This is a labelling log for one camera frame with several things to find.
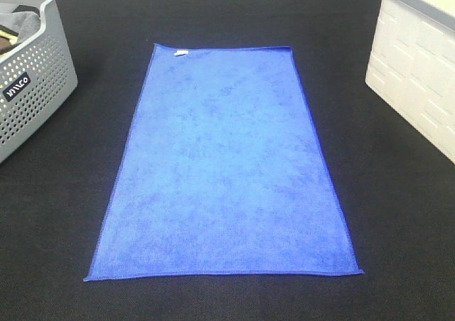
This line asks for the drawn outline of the white plastic storage box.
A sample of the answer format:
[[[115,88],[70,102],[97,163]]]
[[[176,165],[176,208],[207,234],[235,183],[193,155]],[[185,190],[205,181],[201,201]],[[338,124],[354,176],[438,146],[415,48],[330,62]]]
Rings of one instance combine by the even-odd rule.
[[[365,82],[454,159],[454,0],[381,0]]]

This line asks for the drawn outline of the grey perforated plastic basket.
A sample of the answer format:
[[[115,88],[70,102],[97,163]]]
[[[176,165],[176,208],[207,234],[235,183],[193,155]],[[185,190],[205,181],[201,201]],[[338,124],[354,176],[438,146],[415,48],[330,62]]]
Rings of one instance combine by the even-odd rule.
[[[39,10],[37,33],[1,56],[1,159],[37,131],[77,87],[56,0],[1,0]]]

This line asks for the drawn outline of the brown cloth in basket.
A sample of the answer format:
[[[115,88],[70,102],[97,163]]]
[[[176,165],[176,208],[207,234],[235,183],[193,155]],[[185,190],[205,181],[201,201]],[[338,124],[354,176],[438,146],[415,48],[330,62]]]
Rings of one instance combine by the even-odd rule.
[[[6,54],[7,52],[13,50],[16,46],[11,43],[8,38],[0,37],[0,56]]]

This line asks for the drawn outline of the yellow cloth in basket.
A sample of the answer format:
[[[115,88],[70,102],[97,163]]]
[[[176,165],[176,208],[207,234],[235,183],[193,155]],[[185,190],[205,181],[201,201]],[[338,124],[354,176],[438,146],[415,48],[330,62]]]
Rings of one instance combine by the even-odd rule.
[[[8,31],[0,30],[0,37],[1,36],[8,38],[11,41],[11,43],[14,45],[17,43],[18,37],[12,33],[9,33]]]

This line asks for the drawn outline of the blue microfiber towel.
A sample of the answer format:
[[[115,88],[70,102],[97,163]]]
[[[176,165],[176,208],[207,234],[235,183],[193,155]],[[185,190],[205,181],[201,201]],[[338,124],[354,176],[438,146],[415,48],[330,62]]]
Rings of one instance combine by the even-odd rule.
[[[292,49],[155,45],[87,280],[360,272]]]

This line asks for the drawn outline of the grey towel in basket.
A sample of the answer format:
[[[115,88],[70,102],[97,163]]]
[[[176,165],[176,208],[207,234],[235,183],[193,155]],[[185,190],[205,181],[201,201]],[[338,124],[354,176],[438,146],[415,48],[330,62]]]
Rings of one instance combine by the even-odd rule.
[[[41,19],[35,12],[1,13],[1,30],[16,36],[19,43],[37,33],[40,27]]]

